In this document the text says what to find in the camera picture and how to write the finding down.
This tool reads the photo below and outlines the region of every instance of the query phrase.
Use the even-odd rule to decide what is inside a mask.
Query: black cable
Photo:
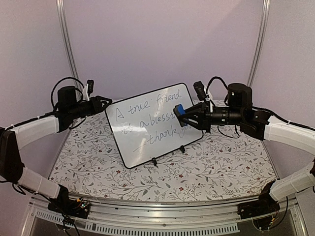
[[[71,236],[71,234],[69,234],[68,231],[65,229],[65,220],[63,220],[63,231],[64,231],[68,236]]]
[[[54,205],[62,213],[62,216],[64,217],[64,220],[66,219],[67,221],[69,221],[74,226],[77,235],[80,236],[79,230],[78,230],[77,226],[75,225],[74,220],[72,220],[70,218],[70,216],[68,216],[57,204],[55,204],[53,201],[51,201],[45,195],[43,195],[41,193],[39,195],[42,196],[43,198],[45,198],[47,201],[49,201],[52,205]]]
[[[79,124],[77,124],[77,125],[74,126],[74,127],[70,127],[69,129],[71,130],[71,129],[75,129],[75,128],[79,127],[83,122],[85,122],[86,119],[87,119],[87,118],[85,117],[83,121],[81,121]]]
[[[14,187],[14,184],[12,184],[12,186],[13,186],[13,189],[14,189],[15,191],[17,191],[18,193],[23,194],[23,195],[26,195],[26,193],[25,193],[22,189],[26,190],[27,192],[29,192],[29,193],[31,193],[31,194],[35,194],[35,195],[37,194],[37,193],[35,193],[34,191],[32,191],[32,190],[30,190],[30,189],[28,189],[28,188],[26,188],[26,187],[23,187],[23,186],[17,185],[17,187],[18,187],[21,191],[17,190],[17,189]],[[78,230],[77,226],[75,225],[74,220],[72,220],[69,215],[67,215],[57,204],[55,204],[53,201],[51,201],[51,200],[50,200],[49,198],[47,198],[45,195],[43,195],[43,194],[41,194],[41,193],[38,193],[38,195],[40,195],[40,196],[42,196],[43,198],[45,198],[47,201],[49,201],[52,205],[55,206],[55,208],[57,208],[57,209],[61,212],[61,214],[62,214],[62,216],[63,216],[63,218],[64,218],[64,219],[63,219],[63,226],[64,226],[64,227],[65,227],[64,220],[67,220],[68,222],[70,222],[70,224],[72,224],[72,225],[74,226],[77,235],[80,236],[79,230]]]
[[[78,101],[78,103],[82,102],[83,101],[83,93],[82,93],[82,91],[80,89],[78,89],[78,88],[74,88],[74,90],[78,91],[81,94],[81,98]]]
[[[219,129],[219,125],[218,125],[218,131],[219,131],[220,134],[222,134],[222,135],[224,135],[224,136],[226,136],[226,137],[228,137],[228,138],[238,139],[238,138],[240,137],[240,134],[237,132],[236,126],[234,126],[234,127],[235,127],[235,133],[237,134],[237,137],[233,137],[233,136],[229,136],[229,135],[223,134],[223,133],[220,131],[220,129]]]
[[[289,199],[286,197],[286,208],[285,208],[285,212],[284,212],[284,215],[282,217],[282,219],[278,222],[278,224],[276,224],[275,226],[271,227],[270,229],[274,229],[275,227],[277,227],[279,224],[281,224],[286,216],[286,213],[287,213],[287,209],[289,207]]]
[[[54,91],[56,89],[56,87],[62,82],[62,81],[65,81],[65,80],[74,80],[76,82],[78,82],[83,88],[84,88],[84,85],[81,81],[79,81],[78,79],[74,78],[74,77],[65,77],[61,80],[59,80],[55,86],[53,87],[53,90],[51,91],[51,94],[50,94],[50,102],[51,102],[51,105],[53,106],[53,108],[55,108],[55,105],[54,105],[54,100],[53,100],[53,95],[54,95]]]
[[[7,130],[8,130],[8,129],[12,129],[12,128],[17,127],[17,126],[20,126],[20,125],[23,125],[23,124],[30,123],[30,122],[35,121],[35,120],[38,120],[38,119],[42,119],[42,118],[45,118],[45,117],[51,116],[51,115],[53,115],[53,114],[54,114],[54,111],[52,111],[52,112],[48,112],[48,113],[46,113],[46,114],[44,114],[44,115],[42,115],[42,116],[35,117],[35,118],[31,118],[31,119],[29,119],[29,120],[26,120],[26,121],[23,121],[23,122],[20,122],[20,123],[14,124],[14,125],[12,125],[12,126],[8,127],[8,128],[7,128]]]
[[[273,116],[275,116],[275,117],[278,118],[279,120],[283,121],[284,123],[289,124],[289,121],[288,121],[288,120],[282,118],[281,116],[277,115],[276,113],[274,113],[273,111],[271,111],[271,110],[269,110],[269,109],[267,109],[267,108],[261,108],[261,107],[253,107],[253,108],[256,109],[256,110],[262,110],[262,111],[269,112],[270,114],[272,114]],[[305,129],[309,129],[309,130],[315,131],[314,128],[311,128],[311,127],[309,127],[309,126],[307,126],[307,125],[303,125],[303,124],[299,124],[299,123],[295,123],[295,122],[291,122],[291,121],[290,121],[290,124],[295,125],[295,126],[298,126],[298,127],[301,127],[301,128],[305,128]]]
[[[211,99],[209,99],[209,100],[210,100],[212,106],[213,106],[213,107],[216,107],[215,103],[214,103]]]
[[[2,137],[3,137],[3,134],[5,133],[5,130],[1,133],[0,135],[0,148],[1,148],[1,143],[2,143]],[[8,183],[7,180],[0,180],[0,183]]]
[[[220,81],[222,82],[222,84],[224,85],[224,87],[226,88],[226,90],[227,90],[227,85],[226,85],[226,83],[224,82],[224,80],[223,80],[221,77],[219,77],[219,76],[214,76],[214,77],[212,77],[211,80],[208,82],[207,89],[206,89],[207,92],[208,92],[208,89],[209,89],[211,83],[213,82],[213,80],[220,80]]]
[[[225,96],[224,104],[225,104],[227,107],[229,107],[229,105],[226,103],[226,101],[227,101],[227,95]]]
[[[13,189],[14,189],[15,191],[17,191],[18,193],[20,193],[20,194],[22,194],[22,195],[26,195],[26,193],[22,190],[22,188],[21,188],[20,186],[17,185],[17,187],[19,188],[19,190],[17,190],[17,189],[15,188],[15,184],[12,183],[12,187],[13,187]]]

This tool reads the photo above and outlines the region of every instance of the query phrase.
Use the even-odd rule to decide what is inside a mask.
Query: blue object
[[[186,113],[185,110],[184,110],[184,108],[183,108],[183,106],[182,106],[182,104],[180,104],[180,105],[178,106],[177,110],[178,110],[179,114],[181,114],[181,115],[183,115],[183,114]]]

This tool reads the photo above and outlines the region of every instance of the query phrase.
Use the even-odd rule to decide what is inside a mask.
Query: wire
[[[314,128],[311,128],[307,125],[303,125],[303,124],[299,124],[299,123],[295,123],[295,122],[291,122],[289,123],[288,120],[282,118],[281,116],[277,115],[276,113],[274,113],[273,111],[269,110],[269,109],[266,109],[266,108],[261,108],[261,107],[253,107],[254,109],[257,109],[257,110],[262,110],[262,111],[266,111],[266,112],[269,112],[270,114],[272,114],[273,116],[275,116],[276,118],[278,118],[279,120],[283,121],[284,123],[287,123],[287,124],[292,124],[292,125],[295,125],[295,126],[298,126],[298,127],[301,127],[301,128],[305,128],[305,129],[309,129],[309,130],[312,130],[312,131],[315,131]]]
[[[35,120],[38,120],[38,119],[42,119],[42,118],[45,118],[45,117],[51,116],[51,115],[53,115],[54,113],[55,113],[55,112],[54,112],[54,111],[52,111],[52,112],[46,113],[46,114],[44,114],[44,115],[42,115],[42,116],[35,117],[35,118],[31,118],[31,119],[29,119],[29,120],[26,120],[26,121],[23,121],[23,122],[20,122],[20,123],[14,124],[14,125],[12,125],[12,126],[8,127],[6,130],[8,130],[8,129],[12,129],[12,128],[14,128],[14,127],[17,127],[17,126],[20,126],[20,125],[23,125],[23,124],[30,123],[30,122],[35,121]]]
[[[208,92],[208,89],[209,89],[211,83],[212,83],[213,80],[215,80],[215,79],[220,80],[220,81],[222,82],[222,84],[224,85],[224,87],[226,88],[226,90],[227,90],[227,85],[226,85],[226,83],[224,82],[224,80],[223,80],[221,77],[219,77],[219,76],[214,76],[214,77],[212,77],[211,80],[208,82],[206,92]]]
[[[2,142],[2,137],[3,137],[3,134],[5,133],[5,130],[1,133],[0,135],[0,148],[1,148],[1,142]],[[7,180],[0,180],[0,183],[8,183],[9,181]]]
[[[278,224],[276,224],[275,226],[271,227],[270,229],[274,229],[275,227],[277,227],[279,224],[281,224],[286,216],[286,213],[287,213],[287,209],[289,207],[289,199],[286,197],[286,207],[285,207],[285,212],[284,212],[284,215],[282,217],[282,219],[278,222]]]
[[[50,200],[49,198],[47,198],[45,195],[43,195],[43,194],[41,194],[41,193],[40,193],[39,195],[42,196],[43,198],[45,198],[47,201],[49,201],[52,205],[54,205],[54,206],[62,213],[62,216],[63,216],[63,218],[64,218],[64,219],[63,219],[63,227],[65,227],[65,222],[64,222],[64,220],[67,220],[68,222],[70,222],[70,223],[74,226],[77,235],[80,236],[79,230],[78,230],[77,226],[75,225],[74,220],[72,220],[72,219],[70,218],[70,216],[68,216],[57,204],[55,204],[53,201],[51,201],[51,200]],[[64,230],[64,232],[65,232],[68,236],[71,236],[66,230]]]
[[[211,104],[212,104],[213,107],[216,107],[215,103],[214,103],[211,99],[209,99],[209,101],[211,102]]]
[[[15,185],[15,184],[13,183],[13,184],[12,184],[13,189],[14,189],[15,191],[17,191],[18,193],[20,193],[20,194],[26,195],[26,193],[25,193],[23,190],[26,190],[27,192],[29,192],[29,193],[31,193],[31,194],[34,194],[34,195],[37,194],[36,192],[34,192],[34,191],[32,191],[32,190],[30,190],[30,189],[28,189],[28,188],[26,188],[26,187],[19,186],[19,185],[17,185],[17,187],[18,187],[20,190],[17,190],[14,185]],[[77,226],[75,225],[74,220],[71,219],[69,215],[67,215],[57,204],[55,204],[53,201],[51,201],[51,200],[50,200],[49,198],[47,198],[45,195],[43,195],[43,194],[41,194],[41,193],[38,193],[38,195],[40,195],[40,196],[42,196],[43,198],[45,198],[47,201],[49,201],[52,205],[55,206],[55,208],[57,208],[57,209],[61,212],[61,214],[62,214],[62,216],[63,216],[64,232],[65,232],[68,236],[71,236],[71,235],[70,235],[70,234],[66,231],[66,229],[65,229],[65,223],[64,223],[65,220],[66,220],[67,222],[70,222],[70,224],[72,224],[72,225],[74,226],[77,235],[80,236],[79,230],[78,230]]]
[[[285,216],[286,216],[286,214],[287,214],[288,206],[289,206],[289,199],[286,197],[286,207],[285,207],[284,215],[283,215],[282,219],[278,222],[278,224],[276,224],[275,226],[271,226],[269,229],[267,229],[268,226],[265,226],[264,228],[267,229],[267,230],[261,230],[258,225],[254,224],[254,221],[252,221],[252,224],[254,225],[254,227],[255,227],[257,230],[259,230],[259,231],[261,231],[261,232],[266,232],[266,231],[269,231],[269,230],[271,230],[271,229],[274,229],[275,227],[277,227],[278,225],[280,225],[280,224],[283,222],[283,220],[284,220],[284,218],[285,218]],[[278,215],[279,215],[279,212],[276,211],[276,215],[275,215],[275,217],[273,217],[273,220],[274,220]]]
[[[85,117],[84,120],[81,121],[78,125],[73,126],[73,127],[70,127],[69,129],[71,130],[71,129],[75,129],[75,128],[79,127],[83,122],[85,122],[86,119],[87,119],[87,118]]]
[[[16,189],[16,188],[15,188],[15,184],[12,183],[12,187],[13,187],[13,189],[14,189],[15,191],[17,191],[18,193],[20,193],[20,194],[22,194],[22,195],[26,195],[26,193],[23,191],[23,189],[22,189],[19,185],[16,185],[16,186],[19,188],[19,190]]]
[[[229,136],[229,135],[223,134],[223,133],[220,131],[219,125],[218,125],[218,131],[219,131],[220,134],[222,134],[222,135],[224,135],[224,136],[226,136],[226,137],[228,137],[228,138],[238,139],[238,138],[240,137],[240,134],[237,132],[236,126],[234,126],[234,128],[235,128],[235,133],[237,134],[237,137],[233,137],[233,136]]]
[[[59,80],[55,86],[53,87],[53,90],[51,91],[51,94],[50,94],[50,102],[51,102],[51,105],[53,106],[53,108],[55,108],[55,105],[54,105],[54,99],[53,99],[53,95],[54,95],[54,92],[55,92],[55,89],[56,87],[62,82],[62,81],[65,81],[65,80],[74,80],[76,82],[78,82],[83,88],[84,88],[84,85],[81,81],[79,81],[78,79],[74,78],[74,77],[65,77],[61,80]],[[83,93],[81,92],[81,90],[79,90],[78,88],[76,88],[76,91],[79,91],[81,93],[81,99],[83,99]]]

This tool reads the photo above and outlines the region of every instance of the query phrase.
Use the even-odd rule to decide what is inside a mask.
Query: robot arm
[[[199,81],[194,84],[198,103],[184,110],[182,105],[174,108],[174,114],[181,126],[191,125],[210,132],[211,125],[239,125],[245,134],[260,140],[281,142],[315,155],[315,131],[296,123],[286,123],[267,109],[252,106],[252,89],[243,84],[230,84],[225,98],[227,107],[212,107],[207,91]],[[241,218],[268,214],[280,209],[278,201],[286,196],[303,191],[315,185],[315,163],[290,176],[268,183],[257,201],[239,204]]]
[[[58,110],[23,122],[21,125],[0,128],[0,175],[7,182],[50,198],[50,210],[81,218],[87,218],[88,204],[77,207],[70,200],[68,189],[58,185],[40,174],[28,169],[21,161],[19,150],[26,145],[50,134],[68,129],[78,118],[86,118],[103,112],[111,99],[89,97],[93,91],[93,81],[88,81],[83,89],[83,97],[77,101],[74,86],[63,87],[58,91]]]

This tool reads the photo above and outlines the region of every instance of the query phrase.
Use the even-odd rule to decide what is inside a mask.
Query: patterned table surface
[[[234,126],[220,127],[235,136]],[[249,197],[276,178],[259,140],[211,134],[179,150],[131,170],[122,163],[105,113],[71,131],[50,180],[70,192],[112,199],[191,202]]]

